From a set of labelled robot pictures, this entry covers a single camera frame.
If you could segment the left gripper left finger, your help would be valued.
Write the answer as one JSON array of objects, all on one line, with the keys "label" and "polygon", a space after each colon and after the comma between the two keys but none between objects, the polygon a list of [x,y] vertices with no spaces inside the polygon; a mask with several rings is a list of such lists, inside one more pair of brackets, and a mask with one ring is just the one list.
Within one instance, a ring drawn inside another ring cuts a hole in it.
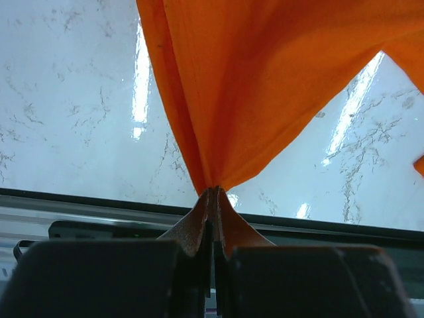
[{"label": "left gripper left finger", "polygon": [[206,189],[193,209],[159,237],[178,245],[170,294],[169,317],[204,317],[210,296],[212,189]]}]

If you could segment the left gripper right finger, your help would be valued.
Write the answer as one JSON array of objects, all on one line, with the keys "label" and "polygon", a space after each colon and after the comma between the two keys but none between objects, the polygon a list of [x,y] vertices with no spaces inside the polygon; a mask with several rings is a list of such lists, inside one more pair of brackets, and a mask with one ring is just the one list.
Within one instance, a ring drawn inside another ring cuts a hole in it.
[{"label": "left gripper right finger", "polygon": [[217,314],[231,316],[229,262],[236,248],[269,247],[275,244],[262,236],[231,205],[227,193],[213,189],[213,238]]}]

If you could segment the orange t shirt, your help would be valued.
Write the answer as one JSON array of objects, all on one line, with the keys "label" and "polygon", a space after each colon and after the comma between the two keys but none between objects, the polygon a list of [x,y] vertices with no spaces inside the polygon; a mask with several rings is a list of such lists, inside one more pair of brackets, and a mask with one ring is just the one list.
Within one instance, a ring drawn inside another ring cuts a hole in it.
[{"label": "orange t shirt", "polygon": [[198,193],[260,173],[377,53],[423,87],[422,1],[139,1]]}]

